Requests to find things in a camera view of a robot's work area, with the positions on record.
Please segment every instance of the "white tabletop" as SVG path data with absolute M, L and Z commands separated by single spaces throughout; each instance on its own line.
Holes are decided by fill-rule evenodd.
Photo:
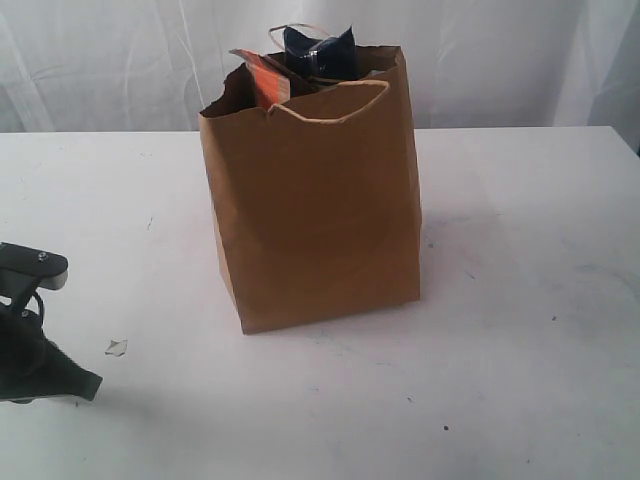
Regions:
M 604 127 L 416 140 L 423 300 L 245 337 L 197 133 L 0 135 L 0 240 L 68 257 L 45 331 L 104 377 L 0 404 L 2 478 L 636 480 L 640 160 Z

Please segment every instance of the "paper bag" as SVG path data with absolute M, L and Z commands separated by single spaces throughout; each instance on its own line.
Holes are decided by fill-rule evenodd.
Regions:
M 244 333 L 420 297 L 404 57 L 399 47 L 358 47 L 358 65 L 365 80 L 269 111 L 253 104 L 241 66 L 200 114 L 220 270 Z

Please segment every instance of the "paper bag handle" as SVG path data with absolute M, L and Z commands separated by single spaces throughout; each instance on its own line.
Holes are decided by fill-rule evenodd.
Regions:
M 292 117 L 294 117 L 294 118 L 296 118 L 296 119 L 298 119 L 298 120 L 300 120 L 301 122 L 304 122 L 304 123 L 310 123 L 310 124 L 313 124 L 313 125 L 338 125 L 340 123 L 344 123 L 344 122 L 346 122 L 348 120 L 351 120 L 354 117 L 357 117 L 357 116 L 362 115 L 363 113 L 367 112 L 376 103 L 378 103 L 380 100 L 382 100 L 382 98 L 387 93 L 389 93 L 389 88 L 390 88 L 389 82 L 386 82 L 384 80 L 357 80 L 357 81 L 354 81 L 354 82 L 341 82 L 341 83 L 338 83 L 336 85 L 336 88 L 359 87 L 359 86 L 363 86 L 363 85 L 382 87 L 382 90 L 380 90 L 380 92 L 375 97 L 373 97 L 363 107 L 360 107 L 356 111 L 348 113 L 348 114 L 346 114 L 346 115 L 344 115 L 342 117 L 339 117 L 339 118 L 309 118 L 309 117 L 305 117 L 304 115 L 300 115 L 298 112 L 294 112 L 289 107 L 285 107 L 284 105 L 282 105 L 280 103 L 274 103 L 273 105 L 271 105 L 271 108 L 269 108 L 269 114 L 272 114 L 275 109 L 278 109 L 278 110 L 282 110 L 285 113 L 288 113 Z
M 284 30 L 287 27 L 309 28 L 311 30 L 315 30 L 316 32 L 322 33 L 327 38 L 329 38 L 331 36 L 327 32 L 325 32 L 324 30 L 322 30 L 320 27 L 316 27 L 315 25 L 309 25 L 308 23 L 287 23 L 286 25 L 280 25 L 279 27 L 270 28 L 269 29 L 269 38 L 271 38 L 271 41 L 276 45 L 276 47 L 278 47 L 283 52 L 285 51 L 284 45 L 282 43 L 280 43 L 278 40 L 276 40 L 276 37 L 273 36 L 273 32 L 277 32 L 278 30 Z

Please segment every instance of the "black mechanical claw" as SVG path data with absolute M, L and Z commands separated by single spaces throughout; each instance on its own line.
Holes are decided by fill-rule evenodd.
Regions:
M 0 401 L 73 395 L 93 400 L 102 377 L 76 365 L 42 330 L 44 304 L 38 287 L 59 290 L 67 280 L 67 259 L 0 243 Z M 35 298 L 38 313 L 28 310 Z

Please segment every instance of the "white backdrop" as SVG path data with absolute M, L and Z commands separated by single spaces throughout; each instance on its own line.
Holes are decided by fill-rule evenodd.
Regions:
M 196 129 L 227 51 L 299 21 L 402 45 L 418 127 L 640 143 L 640 0 L 0 0 L 0 131 Z

